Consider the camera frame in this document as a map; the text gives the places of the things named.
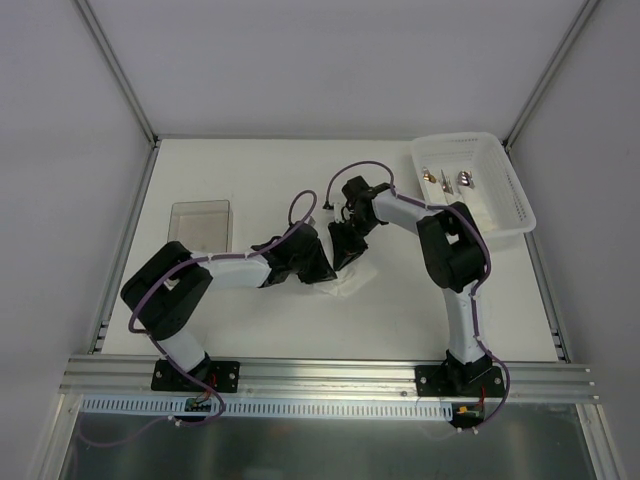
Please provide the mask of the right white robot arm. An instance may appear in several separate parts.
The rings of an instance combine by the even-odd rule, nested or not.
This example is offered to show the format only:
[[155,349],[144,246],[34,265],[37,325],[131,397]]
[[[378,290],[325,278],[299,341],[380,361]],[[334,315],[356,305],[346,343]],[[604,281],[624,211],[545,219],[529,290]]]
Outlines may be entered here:
[[480,388],[493,361],[478,339],[477,292],[490,270],[490,254],[468,208],[427,205],[397,193],[392,185],[369,185],[357,176],[342,188],[347,210],[329,224],[333,268],[337,271],[364,254],[367,235],[393,224],[416,235],[427,273],[442,289],[449,321],[444,378],[459,395]]

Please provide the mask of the white paper napkin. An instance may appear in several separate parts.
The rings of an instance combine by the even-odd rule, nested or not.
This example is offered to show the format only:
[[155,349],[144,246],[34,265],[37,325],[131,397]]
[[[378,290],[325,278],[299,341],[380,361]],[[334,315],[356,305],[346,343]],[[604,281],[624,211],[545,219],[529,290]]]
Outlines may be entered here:
[[313,288],[323,294],[347,298],[355,294],[378,274],[369,262],[360,265],[350,265],[337,273],[337,278],[331,281],[316,283]]

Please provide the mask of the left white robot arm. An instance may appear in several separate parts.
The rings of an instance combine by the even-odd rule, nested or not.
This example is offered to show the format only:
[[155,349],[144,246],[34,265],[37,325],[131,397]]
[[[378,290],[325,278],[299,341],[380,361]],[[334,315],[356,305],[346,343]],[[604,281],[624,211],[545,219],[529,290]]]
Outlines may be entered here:
[[120,297],[132,314],[130,330],[149,337],[174,378],[185,389],[197,390],[214,384],[210,357],[186,328],[204,295],[268,288],[291,275],[307,285],[337,278],[318,232],[303,222],[245,253],[199,254],[170,241],[124,284]]

